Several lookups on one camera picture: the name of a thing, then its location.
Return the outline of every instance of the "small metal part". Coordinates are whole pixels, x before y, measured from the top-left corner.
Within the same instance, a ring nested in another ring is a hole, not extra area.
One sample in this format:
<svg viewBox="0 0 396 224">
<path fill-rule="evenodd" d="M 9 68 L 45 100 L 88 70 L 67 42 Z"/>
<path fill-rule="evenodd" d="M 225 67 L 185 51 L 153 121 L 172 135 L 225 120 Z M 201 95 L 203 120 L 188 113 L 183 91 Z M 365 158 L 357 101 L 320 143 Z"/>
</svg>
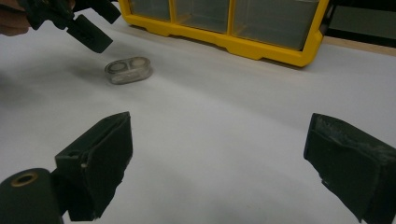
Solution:
<svg viewBox="0 0 396 224">
<path fill-rule="evenodd" d="M 151 76 L 150 61 L 144 57 L 134 57 L 110 63 L 105 68 L 106 77 L 116 85 L 141 81 Z"/>
<path fill-rule="evenodd" d="M 38 175 L 36 172 L 24 173 L 12 180 L 11 186 L 14 188 L 29 185 L 37 180 Z"/>
</svg>

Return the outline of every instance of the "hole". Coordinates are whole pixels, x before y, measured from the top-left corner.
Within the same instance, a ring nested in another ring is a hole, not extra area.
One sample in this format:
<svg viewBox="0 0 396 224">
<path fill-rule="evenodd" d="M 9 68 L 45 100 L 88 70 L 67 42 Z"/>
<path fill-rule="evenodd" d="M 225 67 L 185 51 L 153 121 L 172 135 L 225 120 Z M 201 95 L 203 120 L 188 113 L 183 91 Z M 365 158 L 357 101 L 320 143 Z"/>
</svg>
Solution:
<svg viewBox="0 0 396 224">
<path fill-rule="evenodd" d="M 11 182 L 12 187 L 22 187 L 33 183 L 38 178 L 36 173 L 26 173 L 13 179 Z"/>
<path fill-rule="evenodd" d="M 145 60 L 138 58 L 138 59 L 134 59 L 132 61 L 132 66 L 133 67 L 140 67 L 140 66 L 143 66 L 145 63 L 146 63 Z"/>
</svg>

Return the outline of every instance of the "clear plastic compartment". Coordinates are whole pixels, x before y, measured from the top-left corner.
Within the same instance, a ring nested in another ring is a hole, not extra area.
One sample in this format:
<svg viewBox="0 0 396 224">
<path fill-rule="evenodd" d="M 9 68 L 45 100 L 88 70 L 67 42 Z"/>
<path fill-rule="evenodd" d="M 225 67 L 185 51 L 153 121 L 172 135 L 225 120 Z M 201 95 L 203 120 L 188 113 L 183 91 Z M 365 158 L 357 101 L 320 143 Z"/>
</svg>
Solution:
<svg viewBox="0 0 396 224">
<path fill-rule="evenodd" d="M 170 21 L 168 0 L 130 0 L 132 14 Z"/>
<path fill-rule="evenodd" d="M 230 0 L 175 0 L 181 25 L 218 33 L 227 32 Z"/>
<path fill-rule="evenodd" d="M 233 35 L 301 50 L 318 0 L 235 0 Z"/>
</svg>

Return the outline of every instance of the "black plastic part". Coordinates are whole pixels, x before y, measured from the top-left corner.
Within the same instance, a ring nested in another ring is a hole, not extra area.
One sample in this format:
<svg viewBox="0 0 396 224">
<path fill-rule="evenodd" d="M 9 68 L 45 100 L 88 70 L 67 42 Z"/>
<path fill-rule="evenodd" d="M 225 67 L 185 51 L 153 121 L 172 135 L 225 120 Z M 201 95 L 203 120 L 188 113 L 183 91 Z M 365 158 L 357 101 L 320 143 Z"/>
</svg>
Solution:
<svg viewBox="0 0 396 224">
<path fill-rule="evenodd" d="M 103 214 L 132 154 L 130 115 L 125 112 L 102 119 L 55 157 L 54 175 L 72 186 L 60 200 L 72 221 L 92 221 Z"/>
<path fill-rule="evenodd" d="M 340 119 L 314 114 L 304 158 L 359 221 L 392 223 L 396 214 L 395 148 Z"/>
<path fill-rule="evenodd" d="M 0 223 L 62 224 L 50 172 L 31 169 L 0 185 Z"/>
<path fill-rule="evenodd" d="M 86 0 L 88 5 L 109 23 L 114 23 L 121 15 L 119 10 L 108 0 Z"/>
<path fill-rule="evenodd" d="M 67 33 L 96 53 L 102 53 L 113 42 L 84 15 L 79 15 L 73 25 L 68 26 Z"/>
<path fill-rule="evenodd" d="M 27 20 L 35 30 L 44 21 L 52 21 L 61 30 L 67 27 L 67 33 L 97 53 L 102 53 L 113 42 L 83 15 L 73 21 L 75 17 L 73 10 L 64 0 L 18 0 L 18 2 L 25 8 Z M 92 5 L 111 23 L 120 16 L 118 9 L 107 0 L 92 1 Z"/>
</svg>

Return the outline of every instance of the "worn rubber pad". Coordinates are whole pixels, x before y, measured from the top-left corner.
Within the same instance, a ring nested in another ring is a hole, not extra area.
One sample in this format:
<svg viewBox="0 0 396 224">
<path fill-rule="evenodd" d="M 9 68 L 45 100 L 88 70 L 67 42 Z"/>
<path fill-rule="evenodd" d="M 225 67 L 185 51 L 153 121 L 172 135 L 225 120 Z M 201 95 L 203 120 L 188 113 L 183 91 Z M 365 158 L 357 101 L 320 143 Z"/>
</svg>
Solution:
<svg viewBox="0 0 396 224">
<path fill-rule="evenodd" d="M 54 175 L 70 183 L 64 209 L 72 221 L 92 221 L 104 213 L 132 153 L 130 115 L 125 112 L 100 120 L 55 157 Z"/>
<path fill-rule="evenodd" d="M 340 119 L 314 114 L 304 158 L 360 222 L 392 223 L 396 214 L 395 148 Z"/>
</svg>

